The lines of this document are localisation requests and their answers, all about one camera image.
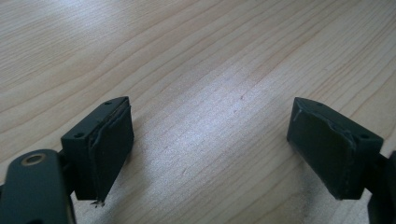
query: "wood grain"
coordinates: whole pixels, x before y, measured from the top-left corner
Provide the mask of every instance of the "wood grain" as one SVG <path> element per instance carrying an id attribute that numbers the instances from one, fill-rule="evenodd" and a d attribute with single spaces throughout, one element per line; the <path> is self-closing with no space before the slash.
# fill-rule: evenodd
<path id="1" fill-rule="evenodd" d="M 2 1 L 0 178 L 128 95 L 135 142 L 78 223 L 368 223 L 286 141 L 293 98 L 396 145 L 391 0 Z"/>

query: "wooden table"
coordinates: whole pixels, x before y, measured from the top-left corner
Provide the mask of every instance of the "wooden table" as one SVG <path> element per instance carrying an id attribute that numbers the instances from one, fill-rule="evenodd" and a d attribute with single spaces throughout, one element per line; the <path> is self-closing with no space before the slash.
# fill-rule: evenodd
<path id="1" fill-rule="evenodd" d="M 396 2 L 0 3 L 0 178 L 127 95 L 133 157 L 78 223 L 367 223 L 286 141 L 296 96 L 396 145 Z"/>

